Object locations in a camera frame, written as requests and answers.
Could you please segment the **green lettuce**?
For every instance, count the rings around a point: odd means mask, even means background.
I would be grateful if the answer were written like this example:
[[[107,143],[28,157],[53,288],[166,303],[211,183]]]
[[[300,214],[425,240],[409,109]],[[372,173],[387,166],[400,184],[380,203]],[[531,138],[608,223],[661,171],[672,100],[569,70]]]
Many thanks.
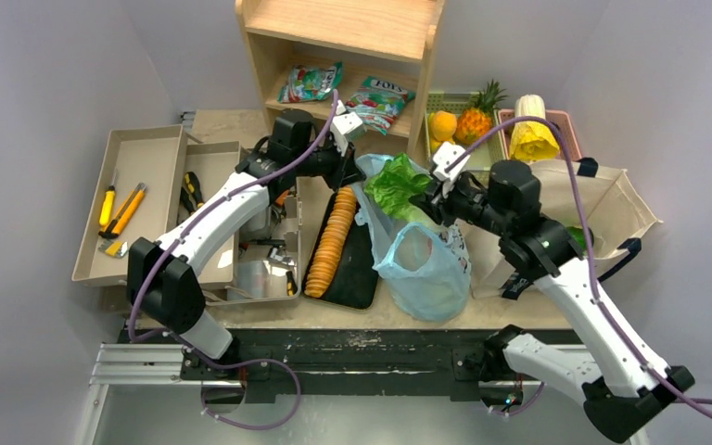
[[[378,173],[366,181],[364,190],[387,216],[434,227],[433,221],[410,201],[425,192],[431,182],[428,174],[416,168],[406,154],[385,160]]]

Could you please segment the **pineapple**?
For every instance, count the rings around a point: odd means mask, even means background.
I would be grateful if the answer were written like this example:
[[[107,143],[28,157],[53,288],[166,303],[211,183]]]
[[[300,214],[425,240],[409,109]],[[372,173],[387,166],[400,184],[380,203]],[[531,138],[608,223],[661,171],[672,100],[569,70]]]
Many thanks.
[[[460,114],[454,139],[465,146],[474,144],[494,126],[493,114],[506,97],[501,84],[490,80]]]

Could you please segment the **light blue plastic grocery bag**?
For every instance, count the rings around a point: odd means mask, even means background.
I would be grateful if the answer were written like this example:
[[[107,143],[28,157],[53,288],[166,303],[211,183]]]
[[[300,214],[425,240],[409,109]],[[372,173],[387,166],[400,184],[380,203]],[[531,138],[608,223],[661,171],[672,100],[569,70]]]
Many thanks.
[[[360,205],[356,222],[369,229],[373,269],[397,306],[417,320],[442,323],[458,315],[469,299],[469,252],[457,225],[427,227],[396,220],[365,193],[366,181],[378,173],[383,161],[393,157],[367,154],[357,158],[365,180],[351,187]]]

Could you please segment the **orange fruit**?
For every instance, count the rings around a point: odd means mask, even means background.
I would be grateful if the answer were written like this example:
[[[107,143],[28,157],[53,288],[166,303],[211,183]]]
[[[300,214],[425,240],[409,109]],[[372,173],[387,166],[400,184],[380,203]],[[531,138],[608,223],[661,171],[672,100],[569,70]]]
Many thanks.
[[[427,123],[431,138],[445,142],[451,140],[455,135],[458,118],[453,113],[439,110],[429,115]]]

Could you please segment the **yellow white napa cabbage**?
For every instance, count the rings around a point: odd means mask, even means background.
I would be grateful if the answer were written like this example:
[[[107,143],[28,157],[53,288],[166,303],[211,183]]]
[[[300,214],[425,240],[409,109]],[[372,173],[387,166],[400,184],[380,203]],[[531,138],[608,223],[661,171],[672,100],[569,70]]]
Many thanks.
[[[539,95],[522,95],[515,101],[515,117],[546,118],[544,100]],[[509,142],[511,159],[524,162],[555,159],[560,146],[551,130],[542,123],[520,121],[514,125]]]

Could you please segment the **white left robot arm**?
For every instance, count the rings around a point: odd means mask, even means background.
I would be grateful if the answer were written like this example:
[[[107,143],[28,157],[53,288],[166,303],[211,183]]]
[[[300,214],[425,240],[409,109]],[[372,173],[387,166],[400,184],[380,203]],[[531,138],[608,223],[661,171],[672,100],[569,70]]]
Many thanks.
[[[135,319],[143,312],[204,354],[203,366],[215,378],[234,375],[239,366],[239,354],[230,348],[234,337],[207,312],[200,273],[225,241],[268,210],[299,177],[320,176],[333,190],[362,180],[353,142],[364,131],[359,116],[342,108],[321,128],[309,112],[285,109],[272,132],[243,156],[199,210],[156,240],[135,240],[127,270],[130,339],[140,338]]]

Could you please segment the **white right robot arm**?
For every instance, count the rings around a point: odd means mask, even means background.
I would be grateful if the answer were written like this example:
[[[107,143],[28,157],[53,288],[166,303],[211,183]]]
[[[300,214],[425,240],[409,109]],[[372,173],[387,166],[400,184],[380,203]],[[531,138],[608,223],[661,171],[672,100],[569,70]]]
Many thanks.
[[[450,160],[431,169],[413,203],[433,221],[462,220],[499,238],[505,260],[559,308],[587,349],[578,358],[508,325],[484,343],[479,377],[530,375],[581,405],[607,439],[631,439],[681,392],[693,375],[669,365],[617,314],[590,278],[581,245],[541,211],[540,181],[515,160],[494,164],[481,184]]]

